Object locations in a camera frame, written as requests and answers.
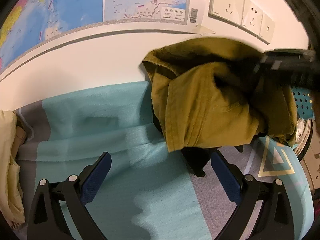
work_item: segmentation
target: map legend box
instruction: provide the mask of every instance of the map legend box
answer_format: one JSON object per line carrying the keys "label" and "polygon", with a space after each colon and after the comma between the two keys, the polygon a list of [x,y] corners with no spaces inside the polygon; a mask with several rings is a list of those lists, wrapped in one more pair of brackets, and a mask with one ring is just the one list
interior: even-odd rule
{"label": "map legend box", "polygon": [[175,20],[183,22],[185,19],[186,10],[172,7],[161,7],[161,19]]}

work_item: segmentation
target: bed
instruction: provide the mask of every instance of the bed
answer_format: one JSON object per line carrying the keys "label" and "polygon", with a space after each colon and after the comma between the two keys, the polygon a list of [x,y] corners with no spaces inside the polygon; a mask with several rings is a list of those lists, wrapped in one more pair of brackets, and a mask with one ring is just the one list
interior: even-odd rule
{"label": "bed", "polygon": [[[205,177],[189,173],[181,152],[168,153],[152,122],[149,82],[109,85],[47,98],[16,110],[28,137],[18,152],[20,184],[28,220],[39,181],[64,181],[107,151],[112,167],[95,199],[87,204],[107,239],[214,239],[235,203],[229,201],[208,163]],[[244,174],[272,182],[280,178],[292,208],[295,239],[302,239],[313,219],[311,193],[304,171],[287,146],[269,137],[221,149]],[[242,235],[255,224],[257,202]],[[75,239],[81,239],[66,205],[64,216]],[[26,225],[16,232],[26,239]]]}

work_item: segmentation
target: gray stripe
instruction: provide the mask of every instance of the gray stripe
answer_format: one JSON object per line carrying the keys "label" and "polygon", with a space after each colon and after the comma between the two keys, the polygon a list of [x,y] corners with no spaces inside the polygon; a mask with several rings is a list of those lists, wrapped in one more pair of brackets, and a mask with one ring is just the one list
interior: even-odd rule
{"label": "gray stripe", "polygon": [[19,108],[18,112],[19,112],[19,117],[24,122],[24,125],[31,130],[31,136],[30,136],[30,138],[27,138],[27,141],[32,140],[34,138],[34,136],[35,136],[35,131],[33,130],[32,126],[29,125],[28,122],[26,121],[26,119],[23,117],[23,115],[21,113],[21,108]]}
{"label": "gray stripe", "polygon": [[[239,153],[234,147],[220,148],[221,153],[227,161],[237,165],[241,171],[244,170],[247,164],[251,150],[252,148],[250,145],[244,145],[243,153]],[[236,207],[236,204],[232,203],[228,199],[225,190],[211,167],[210,161],[206,164],[203,170],[206,173],[204,178],[198,178],[195,175],[190,175],[190,179],[196,192],[204,220],[206,221],[211,233],[211,237],[212,239],[215,239],[227,223]],[[254,221],[250,221],[248,225],[248,231],[250,231],[250,229],[252,230]]]}
{"label": "gray stripe", "polygon": [[28,128],[27,134],[30,138],[19,147],[17,154],[17,164],[20,166],[19,181],[23,191],[22,202],[27,224],[35,192],[38,145],[40,142],[49,139],[51,129],[45,110],[42,107],[42,101],[24,106],[16,112],[19,112],[19,115],[23,116],[22,121]]}
{"label": "gray stripe", "polygon": [[247,166],[246,166],[243,174],[248,174],[249,171],[250,171],[250,169],[251,169],[252,162],[253,162],[253,159],[254,159],[254,155],[256,154],[257,145],[258,145],[258,139],[256,139],[256,140],[253,142],[252,150],[251,150],[251,153],[250,153],[250,157],[249,157]]}

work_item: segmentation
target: barcode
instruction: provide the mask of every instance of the barcode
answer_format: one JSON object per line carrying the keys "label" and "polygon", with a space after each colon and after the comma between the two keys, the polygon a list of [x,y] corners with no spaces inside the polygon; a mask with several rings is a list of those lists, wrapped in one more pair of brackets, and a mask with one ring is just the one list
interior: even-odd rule
{"label": "barcode", "polygon": [[197,14],[198,14],[198,9],[191,9],[191,15],[190,15],[190,22],[191,23],[196,23],[197,20]]}

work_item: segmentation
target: clothes pile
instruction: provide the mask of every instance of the clothes pile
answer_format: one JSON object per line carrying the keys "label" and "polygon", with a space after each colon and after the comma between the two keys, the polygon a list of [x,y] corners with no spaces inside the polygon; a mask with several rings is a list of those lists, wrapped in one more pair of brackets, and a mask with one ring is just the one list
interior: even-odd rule
{"label": "clothes pile", "polygon": [[290,86],[267,76],[250,81],[252,62],[262,57],[241,42],[211,37],[147,54],[143,65],[152,84],[154,124],[169,152],[238,147],[265,135],[295,144],[297,110]]}
{"label": "clothes pile", "polygon": [[13,229],[25,222],[20,167],[15,162],[25,139],[25,131],[17,126],[17,116],[12,111],[0,110],[0,211]]}
{"label": "clothes pile", "polygon": [[301,118],[298,119],[297,132],[296,132],[296,144],[293,146],[294,152],[298,157],[301,155],[301,153],[303,153],[303,156],[304,156],[309,148],[309,145],[311,142],[311,136],[312,136],[312,127],[313,127],[313,124],[311,119],[307,119],[307,120],[304,120]]}

